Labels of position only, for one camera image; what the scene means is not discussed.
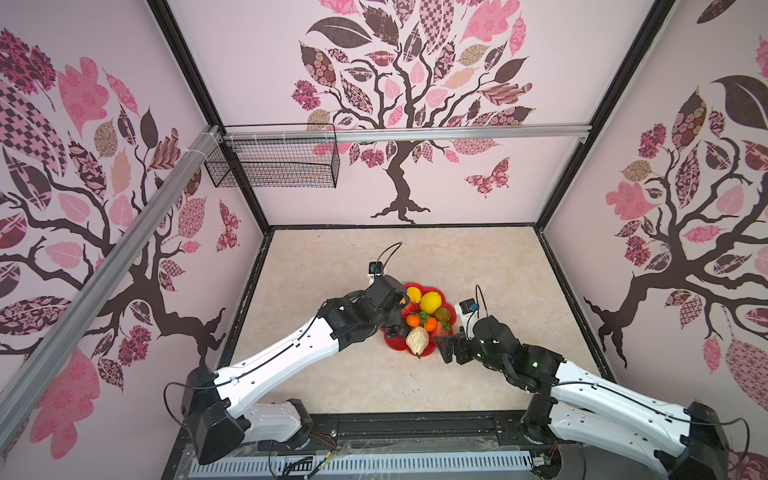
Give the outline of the red strawberry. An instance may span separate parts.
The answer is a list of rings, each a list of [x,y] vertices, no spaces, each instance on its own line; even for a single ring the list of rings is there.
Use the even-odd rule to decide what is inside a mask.
[[[438,322],[434,330],[435,337],[449,337],[453,335],[453,329],[449,322]]]

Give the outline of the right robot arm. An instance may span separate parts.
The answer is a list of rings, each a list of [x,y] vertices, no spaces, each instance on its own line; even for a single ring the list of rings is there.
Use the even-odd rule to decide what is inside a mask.
[[[576,442],[641,463],[668,479],[726,479],[731,462],[727,422],[711,407],[637,393],[589,373],[564,356],[524,344],[495,317],[434,343],[447,363],[478,361],[530,393],[516,431],[536,444]]]

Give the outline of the red flower-shaped bowl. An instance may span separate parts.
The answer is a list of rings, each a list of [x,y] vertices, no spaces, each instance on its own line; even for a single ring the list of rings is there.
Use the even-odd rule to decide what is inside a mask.
[[[435,287],[425,287],[425,286],[417,284],[417,283],[406,283],[405,284],[406,289],[408,287],[411,287],[411,286],[415,286],[415,287],[419,288],[422,291],[422,295],[424,293],[426,293],[426,292],[429,292],[429,291],[437,291],[437,292],[439,292],[441,294],[442,299],[443,299],[442,307],[448,308],[450,310],[451,314],[452,314],[452,318],[451,318],[449,323],[452,326],[453,335],[454,335],[456,333],[456,331],[457,331],[457,327],[456,327],[457,317],[456,317],[456,313],[455,313],[454,307],[449,304],[449,302],[446,299],[446,296],[444,295],[444,293],[441,290],[439,290],[438,288],[435,288]],[[405,323],[406,323],[406,318],[409,316],[408,312],[406,311],[407,306],[402,311],[402,317],[405,320]],[[433,344],[433,338],[435,337],[434,336],[434,332],[428,332],[428,333],[429,333],[429,335],[431,337],[431,343],[430,343],[430,345],[427,347],[427,349],[424,351],[424,353],[421,356],[415,356],[415,355],[413,355],[408,350],[408,348],[406,346],[406,343],[405,343],[405,339],[394,338],[393,336],[386,336],[383,330],[382,330],[382,337],[383,337],[383,340],[384,340],[385,344],[387,345],[387,347],[390,348],[391,350],[399,351],[399,352],[405,352],[405,353],[407,353],[407,354],[409,354],[411,356],[414,356],[414,357],[424,358],[424,357],[428,357],[431,354],[435,353],[436,350],[437,350],[435,345]]]

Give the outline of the cream white pear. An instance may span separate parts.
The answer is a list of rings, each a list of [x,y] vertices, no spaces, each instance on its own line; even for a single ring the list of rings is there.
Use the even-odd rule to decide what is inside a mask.
[[[414,327],[405,339],[408,350],[415,356],[421,356],[431,343],[429,333],[421,326]]]

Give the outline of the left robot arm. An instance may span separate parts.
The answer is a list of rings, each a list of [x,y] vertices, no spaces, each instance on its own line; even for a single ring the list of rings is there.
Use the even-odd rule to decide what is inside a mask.
[[[193,369],[180,385],[180,412],[197,462],[215,463],[244,443],[303,446],[314,426],[303,403],[268,404],[263,397],[306,367],[398,326],[408,302],[398,280],[372,275],[366,289],[324,301],[307,323],[269,348],[216,371]]]

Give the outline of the brown green fig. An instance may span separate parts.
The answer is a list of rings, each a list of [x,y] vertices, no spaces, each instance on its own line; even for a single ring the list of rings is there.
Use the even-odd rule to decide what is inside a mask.
[[[434,317],[434,318],[435,318],[435,319],[436,319],[438,322],[442,322],[442,323],[449,323],[449,322],[450,322],[450,320],[451,320],[451,318],[452,318],[452,314],[451,314],[450,310],[449,310],[448,308],[446,308],[446,307],[439,307],[439,308],[438,308],[438,309],[437,309],[437,310],[436,310],[436,311],[435,311],[435,312],[432,314],[432,316],[433,316],[433,317]]]

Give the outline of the yellow lemon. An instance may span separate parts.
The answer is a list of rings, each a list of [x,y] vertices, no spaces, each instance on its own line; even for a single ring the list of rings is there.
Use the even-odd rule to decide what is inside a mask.
[[[433,315],[443,305],[443,299],[439,292],[429,291],[422,295],[419,307],[427,315]]]

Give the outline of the small yellow fruit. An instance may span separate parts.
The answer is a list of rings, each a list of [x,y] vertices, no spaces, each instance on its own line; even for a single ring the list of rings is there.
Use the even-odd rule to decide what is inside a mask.
[[[422,291],[419,288],[415,286],[408,287],[407,295],[412,304],[419,304],[421,302]]]

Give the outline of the orange tangerine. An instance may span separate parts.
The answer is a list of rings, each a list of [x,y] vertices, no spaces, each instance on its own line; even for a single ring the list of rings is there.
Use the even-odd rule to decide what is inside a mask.
[[[421,318],[417,315],[409,315],[406,318],[406,324],[410,326],[411,328],[416,328],[421,326]]]
[[[423,328],[427,332],[434,332],[438,328],[438,326],[439,326],[439,322],[435,318],[430,317],[425,321]]]

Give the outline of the dark grape bunch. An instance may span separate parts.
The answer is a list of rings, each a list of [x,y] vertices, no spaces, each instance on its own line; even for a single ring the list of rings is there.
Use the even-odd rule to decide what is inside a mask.
[[[392,336],[394,338],[406,339],[411,330],[412,328],[407,324],[401,324],[392,329]]]

